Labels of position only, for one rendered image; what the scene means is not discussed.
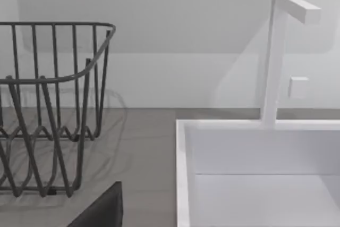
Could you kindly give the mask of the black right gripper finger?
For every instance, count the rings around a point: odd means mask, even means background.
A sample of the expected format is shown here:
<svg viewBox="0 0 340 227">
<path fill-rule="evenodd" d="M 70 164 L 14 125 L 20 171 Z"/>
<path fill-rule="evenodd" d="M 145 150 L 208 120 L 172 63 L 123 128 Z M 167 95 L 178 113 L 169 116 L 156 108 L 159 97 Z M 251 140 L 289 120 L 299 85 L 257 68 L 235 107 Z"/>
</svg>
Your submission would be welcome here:
<svg viewBox="0 0 340 227">
<path fill-rule="evenodd" d="M 123 188 L 116 181 L 66 227 L 123 227 Z"/>
</svg>

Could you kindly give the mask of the tall white tap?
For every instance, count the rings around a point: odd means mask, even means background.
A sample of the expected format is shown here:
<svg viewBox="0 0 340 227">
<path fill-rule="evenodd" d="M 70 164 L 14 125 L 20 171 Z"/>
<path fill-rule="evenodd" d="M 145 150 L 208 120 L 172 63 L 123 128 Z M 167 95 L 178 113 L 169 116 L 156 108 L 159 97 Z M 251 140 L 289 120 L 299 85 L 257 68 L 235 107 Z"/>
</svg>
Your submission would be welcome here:
<svg viewBox="0 0 340 227">
<path fill-rule="evenodd" d="M 265 88 L 260 119 L 263 127 L 273 128 L 277 121 L 279 87 L 285 50 L 288 17 L 302 24 L 318 24 L 322 9 L 306 0 L 271 0 L 265 61 Z"/>
</svg>

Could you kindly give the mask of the white sink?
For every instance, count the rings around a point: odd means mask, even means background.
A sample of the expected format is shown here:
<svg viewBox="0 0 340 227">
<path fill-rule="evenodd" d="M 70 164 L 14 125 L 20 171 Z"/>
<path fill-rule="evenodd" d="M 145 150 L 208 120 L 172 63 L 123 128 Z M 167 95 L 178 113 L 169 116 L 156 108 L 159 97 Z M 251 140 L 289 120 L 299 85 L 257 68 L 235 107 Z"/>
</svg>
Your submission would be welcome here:
<svg viewBox="0 0 340 227">
<path fill-rule="evenodd" d="M 176 121 L 176 227 L 340 227 L 340 121 Z"/>
</svg>

